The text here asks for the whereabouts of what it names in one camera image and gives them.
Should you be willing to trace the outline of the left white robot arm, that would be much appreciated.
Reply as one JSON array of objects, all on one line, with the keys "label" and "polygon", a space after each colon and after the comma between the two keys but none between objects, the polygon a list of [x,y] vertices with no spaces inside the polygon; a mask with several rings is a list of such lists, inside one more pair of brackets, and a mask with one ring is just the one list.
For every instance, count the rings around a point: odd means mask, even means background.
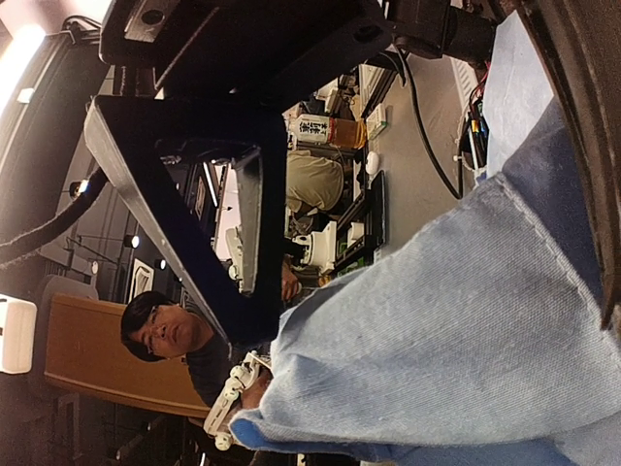
[{"label": "left white robot arm", "polygon": [[[105,185],[182,279],[228,342],[278,332],[283,254],[283,113],[390,46],[426,58],[486,60],[494,23],[448,1],[114,1],[89,54],[130,81],[117,95],[88,90],[86,113],[58,106],[29,117],[3,147],[41,183],[84,139],[100,173],[72,211],[1,249],[11,262],[64,233]],[[221,267],[176,190],[164,158],[226,162],[235,171],[245,244],[243,286]]]}]

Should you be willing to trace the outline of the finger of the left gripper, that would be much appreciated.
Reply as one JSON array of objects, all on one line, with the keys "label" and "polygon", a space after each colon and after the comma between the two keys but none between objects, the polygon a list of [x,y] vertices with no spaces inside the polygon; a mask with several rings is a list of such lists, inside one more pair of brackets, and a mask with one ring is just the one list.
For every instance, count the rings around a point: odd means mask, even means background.
[{"label": "finger of the left gripper", "polygon": [[[98,95],[86,145],[126,207],[199,305],[235,346],[278,333],[287,135],[278,111],[231,100]],[[162,159],[225,160],[237,173],[243,283],[235,285]]]}]

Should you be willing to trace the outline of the light blue shirt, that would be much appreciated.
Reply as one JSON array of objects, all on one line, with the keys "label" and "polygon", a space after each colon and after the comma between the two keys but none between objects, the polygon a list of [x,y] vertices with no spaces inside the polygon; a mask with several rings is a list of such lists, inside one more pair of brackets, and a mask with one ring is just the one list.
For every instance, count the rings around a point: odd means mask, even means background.
[{"label": "light blue shirt", "polygon": [[560,104],[518,14],[484,111],[491,173],[280,320],[245,447],[399,465],[616,465],[620,340]]}]

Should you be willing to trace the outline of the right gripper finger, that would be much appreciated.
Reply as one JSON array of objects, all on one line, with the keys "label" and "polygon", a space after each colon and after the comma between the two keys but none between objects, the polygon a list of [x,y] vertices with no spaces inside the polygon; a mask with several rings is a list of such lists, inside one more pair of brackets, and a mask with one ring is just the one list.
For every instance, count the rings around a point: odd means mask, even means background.
[{"label": "right gripper finger", "polygon": [[524,1],[521,18],[571,135],[610,329],[620,309],[620,4]]}]

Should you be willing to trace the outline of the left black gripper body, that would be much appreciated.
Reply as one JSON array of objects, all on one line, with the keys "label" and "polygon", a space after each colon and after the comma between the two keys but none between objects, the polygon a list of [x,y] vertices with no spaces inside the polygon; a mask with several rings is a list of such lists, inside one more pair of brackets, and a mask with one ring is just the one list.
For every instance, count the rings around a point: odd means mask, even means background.
[{"label": "left black gripper body", "polygon": [[377,1],[113,1],[99,53],[169,95],[299,102],[390,43]]}]

